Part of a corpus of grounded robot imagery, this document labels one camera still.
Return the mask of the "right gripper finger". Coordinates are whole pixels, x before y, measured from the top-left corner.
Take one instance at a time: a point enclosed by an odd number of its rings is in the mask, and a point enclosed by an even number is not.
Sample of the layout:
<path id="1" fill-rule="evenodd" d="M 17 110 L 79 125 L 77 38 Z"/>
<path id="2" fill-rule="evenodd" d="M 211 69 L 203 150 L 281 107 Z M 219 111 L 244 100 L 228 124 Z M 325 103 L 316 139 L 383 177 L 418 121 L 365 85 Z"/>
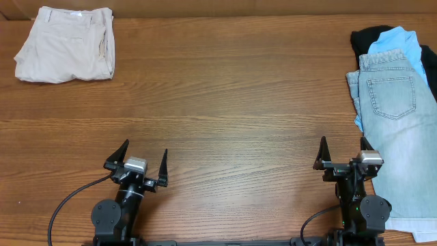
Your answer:
<path id="1" fill-rule="evenodd" d="M 323 162 L 331 162 L 330 152 L 328 149 L 328 143 L 325 136 L 322 136 L 320 140 L 320 147 L 318 150 L 318 155 L 315 159 L 316 163 L 323 163 Z"/>
<path id="2" fill-rule="evenodd" d="M 362 136 L 360 138 L 360 145 L 361 145 L 361 150 L 364 150 L 364 151 L 371 150 L 371 151 L 373 151 L 373 147 L 371 146 L 371 144 L 368 142 L 368 140 L 364 136 Z"/>

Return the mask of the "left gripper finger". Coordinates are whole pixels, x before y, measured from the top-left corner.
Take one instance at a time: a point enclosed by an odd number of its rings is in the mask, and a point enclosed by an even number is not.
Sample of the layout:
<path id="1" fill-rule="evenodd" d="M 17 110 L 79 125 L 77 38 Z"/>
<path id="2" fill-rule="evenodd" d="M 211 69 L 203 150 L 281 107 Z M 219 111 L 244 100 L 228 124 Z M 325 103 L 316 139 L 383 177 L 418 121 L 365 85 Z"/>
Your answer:
<path id="1" fill-rule="evenodd" d="M 160 164 L 160 169 L 159 169 L 159 173 L 158 173 L 158 180 L 159 181 L 168 181 L 167 154 L 168 154 L 168 149 L 165 150 L 161 164 Z"/>
<path id="2" fill-rule="evenodd" d="M 110 157 L 107 158 L 107 162 L 122 163 L 126 156 L 129 143 L 129 140 L 126 139 L 124 143 Z"/>

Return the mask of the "light blue denim shorts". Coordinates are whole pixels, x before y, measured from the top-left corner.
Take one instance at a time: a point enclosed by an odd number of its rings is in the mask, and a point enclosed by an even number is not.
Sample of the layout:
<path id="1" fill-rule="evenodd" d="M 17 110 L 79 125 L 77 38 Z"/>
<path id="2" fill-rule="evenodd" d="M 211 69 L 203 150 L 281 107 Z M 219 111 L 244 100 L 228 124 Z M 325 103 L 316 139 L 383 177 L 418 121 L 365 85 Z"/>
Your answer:
<path id="1" fill-rule="evenodd" d="M 384 160 L 372 184 L 393 209 L 386 228 L 436 240 L 436 101 L 402 50 L 359 57 L 346 75 L 363 134 Z"/>

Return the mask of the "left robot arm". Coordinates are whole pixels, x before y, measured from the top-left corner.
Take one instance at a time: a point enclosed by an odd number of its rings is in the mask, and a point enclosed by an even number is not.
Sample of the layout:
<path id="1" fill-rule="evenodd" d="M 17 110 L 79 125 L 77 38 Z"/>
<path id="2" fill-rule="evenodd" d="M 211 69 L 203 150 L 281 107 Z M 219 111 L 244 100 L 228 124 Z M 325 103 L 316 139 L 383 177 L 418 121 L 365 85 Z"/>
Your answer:
<path id="1" fill-rule="evenodd" d="M 119 186 L 115 199 L 98 202 L 91 212 L 95 227 L 94 245 L 145 245 L 133 234 L 141 201 L 146 192 L 157 192 L 168 185 L 167 154 L 165 150 L 158 178 L 148 178 L 147 161 L 137 157 L 125 158 L 129 141 L 126 140 L 103 167 L 110 171 L 109 178 Z"/>

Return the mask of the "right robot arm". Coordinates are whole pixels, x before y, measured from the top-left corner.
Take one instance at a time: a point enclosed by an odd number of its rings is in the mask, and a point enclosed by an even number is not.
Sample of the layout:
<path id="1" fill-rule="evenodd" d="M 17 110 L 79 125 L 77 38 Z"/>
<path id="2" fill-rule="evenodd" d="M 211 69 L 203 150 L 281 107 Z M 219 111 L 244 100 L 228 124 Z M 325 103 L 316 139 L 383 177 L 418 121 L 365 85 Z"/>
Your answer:
<path id="1" fill-rule="evenodd" d="M 365 182 L 375 178 L 384 163 L 365 137 L 360 138 L 361 151 L 348 163 L 331 160 L 328 143 L 323 136 L 313 169 L 324 172 L 324 182 L 335 183 L 341 210 L 341 229 L 333 229 L 318 245 L 383 245 L 380 236 L 392 211 L 390 202 L 378 195 L 368 195 Z"/>

